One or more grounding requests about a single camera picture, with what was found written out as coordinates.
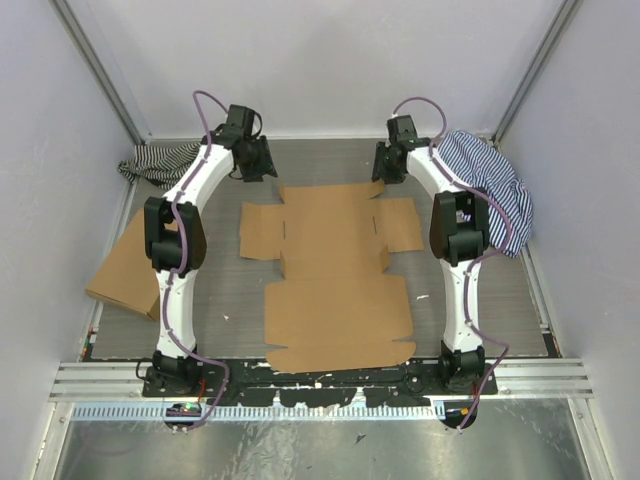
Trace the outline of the brown cardboard box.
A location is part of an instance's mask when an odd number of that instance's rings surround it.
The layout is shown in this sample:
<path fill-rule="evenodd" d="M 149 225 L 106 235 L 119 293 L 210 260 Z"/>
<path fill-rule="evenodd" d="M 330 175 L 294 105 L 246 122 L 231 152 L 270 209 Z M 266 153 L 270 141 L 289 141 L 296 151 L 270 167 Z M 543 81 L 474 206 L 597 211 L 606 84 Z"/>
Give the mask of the brown cardboard box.
<path fill-rule="evenodd" d="M 391 367 L 416 350 L 406 281 L 394 253 L 424 248 L 408 197 L 377 181 L 282 187 L 278 204 L 244 203 L 240 255 L 279 263 L 264 290 L 270 365 L 285 373 Z"/>
<path fill-rule="evenodd" d="M 145 253 L 143 208 L 128 223 L 85 293 L 105 304 L 159 320 L 159 286 Z"/>

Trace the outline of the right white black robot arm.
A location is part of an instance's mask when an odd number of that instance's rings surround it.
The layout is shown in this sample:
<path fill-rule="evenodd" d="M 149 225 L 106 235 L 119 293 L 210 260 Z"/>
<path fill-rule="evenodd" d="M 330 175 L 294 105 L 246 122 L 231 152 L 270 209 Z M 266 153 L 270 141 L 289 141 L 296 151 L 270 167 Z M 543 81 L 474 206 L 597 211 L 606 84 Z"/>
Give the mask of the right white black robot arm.
<path fill-rule="evenodd" d="M 409 115 L 386 122 L 388 139 L 376 144 L 372 179 L 399 184 L 410 175 L 432 200 L 429 244 L 444 275 L 446 325 L 438 376 L 451 394 L 462 394 L 484 375 L 485 349 L 478 327 L 478 280 L 489 247 L 486 194 L 461 180 L 421 138 Z"/>

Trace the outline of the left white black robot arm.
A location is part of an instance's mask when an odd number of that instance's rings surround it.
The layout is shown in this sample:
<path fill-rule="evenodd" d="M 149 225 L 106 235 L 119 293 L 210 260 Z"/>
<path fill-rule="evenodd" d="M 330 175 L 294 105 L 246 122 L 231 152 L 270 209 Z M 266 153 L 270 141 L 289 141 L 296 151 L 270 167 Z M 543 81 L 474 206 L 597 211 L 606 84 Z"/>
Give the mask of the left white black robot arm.
<path fill-rule="evenodd" d="M 216 188 L 226 177 L 260 182 L 277 175 L 262 117 L 232 104 L 226 120 L 205 130 L 192 164 L 161 197 L 144 204 L 144 247 L 159 287 L 160 333 L 146 381 L 181 397 L 201 384 L 204 358 L 197 354 L 193 327 L 194 290 L 207 242 L 201 219 Z"/>

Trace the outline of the folded brown cardboard box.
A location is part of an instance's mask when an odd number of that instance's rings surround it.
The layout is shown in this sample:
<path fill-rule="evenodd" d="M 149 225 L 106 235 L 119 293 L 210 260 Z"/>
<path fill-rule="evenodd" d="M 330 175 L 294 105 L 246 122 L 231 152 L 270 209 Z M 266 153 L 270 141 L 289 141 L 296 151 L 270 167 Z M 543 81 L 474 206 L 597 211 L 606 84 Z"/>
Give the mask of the folded brown cardboard box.
<path fill-rule="evenodd" d="M 145 253 L 143 208 L 128 223 L 85 293 L 105 304 L 159 320 L 159 286 Z"/>

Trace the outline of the blue white striped cloth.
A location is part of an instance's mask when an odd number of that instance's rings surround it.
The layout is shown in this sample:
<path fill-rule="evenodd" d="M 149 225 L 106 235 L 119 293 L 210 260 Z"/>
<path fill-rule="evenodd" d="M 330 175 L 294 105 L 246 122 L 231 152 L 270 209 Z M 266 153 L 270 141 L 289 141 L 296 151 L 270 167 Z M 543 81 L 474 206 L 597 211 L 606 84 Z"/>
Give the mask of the blue white striped cloth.
<path fill-rule="evenodd" d="M 479 137 L 448 132 L 438 145 L 442 161 L 464 183 L 482 189 L 508 217 L 511 237 L 503 253 L 518 257 L 533 229 L 533 200 L 507 158 Z"/>

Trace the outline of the black white striped cloth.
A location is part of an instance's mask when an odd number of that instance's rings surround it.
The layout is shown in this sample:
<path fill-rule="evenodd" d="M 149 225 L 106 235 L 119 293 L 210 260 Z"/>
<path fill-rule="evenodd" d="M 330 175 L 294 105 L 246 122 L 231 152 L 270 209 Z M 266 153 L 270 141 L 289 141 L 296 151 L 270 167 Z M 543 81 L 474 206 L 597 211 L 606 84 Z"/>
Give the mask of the black white striped cloth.
<path fill-rule="evenodd" d="M 130 183 L 142 178 L 154 186 L 170 190 L 190 168 L 199 150 L 197 142 L 173 147 L 135 146 L 133 156 L 121 161 L 117 171 Z"/>

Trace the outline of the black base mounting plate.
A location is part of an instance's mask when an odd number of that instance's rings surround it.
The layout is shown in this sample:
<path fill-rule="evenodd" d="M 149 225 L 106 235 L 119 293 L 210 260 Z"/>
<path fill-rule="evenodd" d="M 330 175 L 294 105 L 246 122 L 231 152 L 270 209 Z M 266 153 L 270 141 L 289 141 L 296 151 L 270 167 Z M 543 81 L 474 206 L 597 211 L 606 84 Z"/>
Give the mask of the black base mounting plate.
<path fill-rule="evenodd" d="M 434 360 L 412 358 L 400 365 L 384 368 L 315 373 L 283 373 L 262 359 L 226 359 L 230 380 L 222 385 L 224 370 L 206 365 L 196 368 L 195 382 L 179 386 L 172 380 L 161 380 L 150 366 L 136 366 L 136 377 L 144 382 L 143 396 L 198 397 L 210 405 L 217 395 L 220 406 L 270 407 L 280 403 L 293 408 L 299 404 L 309 408 L 344 407 L 364 395 L 365 406 L 428 406 L 431 396 L 473 395 L 478 380 L 465 386 L 445 386 L 439 378 Z"/>

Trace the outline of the right aluminium frame post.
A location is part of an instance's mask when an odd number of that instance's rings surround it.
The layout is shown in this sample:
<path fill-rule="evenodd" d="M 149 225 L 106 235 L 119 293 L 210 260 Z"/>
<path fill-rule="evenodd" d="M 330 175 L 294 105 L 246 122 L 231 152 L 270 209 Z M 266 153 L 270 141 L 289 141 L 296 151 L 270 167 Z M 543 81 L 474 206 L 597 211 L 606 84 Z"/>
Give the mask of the right aluminium frame post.
<path fill-rule="evenodd" d="M 561 2 L 491 137 L 491 141 L 495 146 L 499 146 L 505 138 L 536 81 L 544 71 L 560 43 L 562 36 L 582 4 L 582 0 L 563 0 Z"/>

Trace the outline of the aluminium frame post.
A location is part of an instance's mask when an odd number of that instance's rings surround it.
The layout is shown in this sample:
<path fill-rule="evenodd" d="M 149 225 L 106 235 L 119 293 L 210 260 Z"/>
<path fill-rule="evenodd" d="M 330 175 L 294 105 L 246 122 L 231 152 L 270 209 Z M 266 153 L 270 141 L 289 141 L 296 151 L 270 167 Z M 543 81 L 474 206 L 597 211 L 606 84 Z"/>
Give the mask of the aluminium frame post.
<path fill-rule="evenodd" d="M 499 146 L 505 138 L 536 81 L 544 71 L 560 43 L 562 36 L 582 4 L 582 0 L 563 0 L 561 2 L 491 137 L 491 141 L 495 146 Z"/>
<path fill-rule="evenodd" d="M 49 1 L 49 4 L 128 137 L 135 145 L 145 145 L 150 133 L 146 132 L 142 120 L 134 118 L 133 106 L 124 100 L 123 89 L 116 86 L 105 66 L 104 57 L 95 48 L 70 2 Z"/>

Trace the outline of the left aluminium frame post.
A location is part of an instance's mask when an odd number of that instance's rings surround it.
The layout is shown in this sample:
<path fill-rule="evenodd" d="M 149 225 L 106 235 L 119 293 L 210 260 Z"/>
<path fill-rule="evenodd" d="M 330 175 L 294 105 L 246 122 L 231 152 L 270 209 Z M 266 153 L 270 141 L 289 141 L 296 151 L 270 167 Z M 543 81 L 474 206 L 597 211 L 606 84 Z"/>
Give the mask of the left aluminium frame post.
<path fill-rule="evenodd" d="M 150 133 L 146 132 L 142 120 L 134 118 L 133 106 L 124 100 L 123 89 L 116 86 L 105 66 L 104 57 L 95 48 L 70 2 L 49 1 L 49 4 L 128 137 L 135 145 L 145 145 Z"/>

